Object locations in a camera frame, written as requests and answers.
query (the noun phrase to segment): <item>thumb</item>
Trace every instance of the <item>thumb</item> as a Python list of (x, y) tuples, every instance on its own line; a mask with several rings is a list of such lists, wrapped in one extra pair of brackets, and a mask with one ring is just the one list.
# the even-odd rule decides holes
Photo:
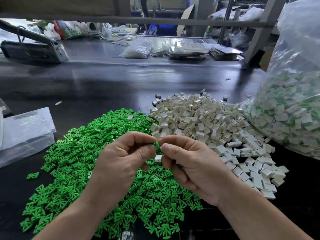
[(190, 165), (190, 152), (177, 146), (168, 143), (163, 143), (161, 150), (166, 156), (170, 157), (177, 161), (177, 164), (180, 164), (186, 168)]
[(154, 145), (144, 145), (139, 147), (134, 153), (127, 156), (135, 170), (138, 170), (149, 158), (155, 158), (156, 147)]

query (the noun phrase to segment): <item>person's right hand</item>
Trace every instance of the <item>person's right hand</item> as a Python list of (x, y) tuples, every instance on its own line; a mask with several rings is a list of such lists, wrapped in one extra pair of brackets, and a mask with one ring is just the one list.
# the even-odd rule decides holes
[(165, 136), (159, 139), (164, 153), (161, 162), (170, 168), (176, 181), (211, 205), (217, 206), (221, 195), (239, 179), (205, 143), (186, 136)]

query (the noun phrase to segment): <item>person's left hand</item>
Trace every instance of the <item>person's left hand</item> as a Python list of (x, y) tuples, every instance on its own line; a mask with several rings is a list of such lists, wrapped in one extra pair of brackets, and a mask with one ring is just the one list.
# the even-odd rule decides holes
[(154, 142), (153, 136), (130, 131), (107, 145), (80, 198), (106, 216), (127, 194), (137, 170), (150, 168), (146, 160), (156, 156)]

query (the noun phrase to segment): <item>black table surface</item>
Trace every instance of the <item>black table surface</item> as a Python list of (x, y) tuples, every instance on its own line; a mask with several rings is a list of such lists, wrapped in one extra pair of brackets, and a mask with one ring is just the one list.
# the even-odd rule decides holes
[[(241, 102), (247, 95), (256, 94), (265, 77), (262, 70), (242, 70), (238, 62), (161, 60), (157, 64), (156, 59), (151, 62), (113, 59), (111, 63), (99, 60), (100, 57), (90, 62), (81, 61), (81, 54), (92, 58), (94, 50), (100, 46), (99, 56), (103, 57), (103, 52), (106, 53), (103, 45), (96, 42), (94, 46), (66, 43), (70, 62), (54, 66), (0, 60), (0, 97), (14, 114), (49, 107), (57, 140), (72, 127), (86, 125), (110, 110), (126, 108), (148, 113), (155, 93), (162, 96), (174, 92), (194, 94), (205, 88), (216, 99), (226, 95), (230, 103)], [(320, 161), (271, 144), (276, 148), (272, 159), (290, 170), (272, 203), (307, 234), (320, 239)], [(23, 234), (19, 223), (24, 219), (21, 214), (34, 189), (54, 180), (49, 173), (40, 171), (45, 151), (0, 169), (0, 239), (33, 237), (32, 231)], [(26, 176), (34, 172), (40, 172), (38, 179), (27, 181)], [(179, 223), (181, 231), (172, 239), (191, 239), (191, 236), (194, 239), (238, 239), (216, 207), (205, 202), (203, 207), (201, 211), (186, 210), (185, 220)], [(130, 231), (134, 239), (157, 239), (140, 220)]]

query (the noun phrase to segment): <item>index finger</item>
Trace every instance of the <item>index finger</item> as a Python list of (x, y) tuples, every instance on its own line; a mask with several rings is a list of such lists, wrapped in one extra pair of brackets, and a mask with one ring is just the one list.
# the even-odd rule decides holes
[(170, 135), (162, 137), (158, 140), (159, 146), (164, 143), (179, 146), (185, 150), (189, 150), (197, 141), (187, 136)]
[(116, 143), (119, 148), (128, 151), (129, 148), (134, 144), (151, 144), (156, 141), (156, 138), (148, 134), (138, 131), (129, 131), (120, 136), (117, 140), (114, 141), (114, 143)]

